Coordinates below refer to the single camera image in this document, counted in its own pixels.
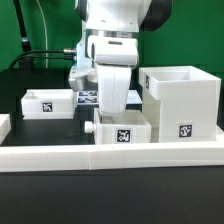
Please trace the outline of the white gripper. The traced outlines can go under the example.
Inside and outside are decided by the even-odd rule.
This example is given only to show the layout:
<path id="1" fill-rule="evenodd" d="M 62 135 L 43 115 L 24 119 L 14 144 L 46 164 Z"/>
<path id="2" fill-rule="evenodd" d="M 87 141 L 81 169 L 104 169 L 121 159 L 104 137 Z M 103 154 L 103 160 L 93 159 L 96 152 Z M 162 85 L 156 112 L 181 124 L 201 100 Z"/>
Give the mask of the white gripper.
<path id="1" fill-rule="evenodd" d="M 95 64 L 102 114 L 125 111 L 132 68 L 139 59 L 137 45 L 135 38 L 89 36 L 87 52 Z"/>

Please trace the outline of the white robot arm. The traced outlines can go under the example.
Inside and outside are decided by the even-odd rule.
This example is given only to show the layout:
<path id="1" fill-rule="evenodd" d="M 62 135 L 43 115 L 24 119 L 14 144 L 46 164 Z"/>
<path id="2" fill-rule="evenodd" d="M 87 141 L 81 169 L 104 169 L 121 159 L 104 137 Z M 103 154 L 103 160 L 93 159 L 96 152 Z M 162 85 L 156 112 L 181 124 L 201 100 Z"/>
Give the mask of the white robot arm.
<path id="1" fill-rule="evenodd" d="M 138 33 L 155 31 L 171 16 L 173 0 L 76 0 L 82 20 L 77 62 L 69 84 L 77 92 L 89 76 L 98 83 L 104 116 L 125 111 L 132 70 L 138 66 Z"/>

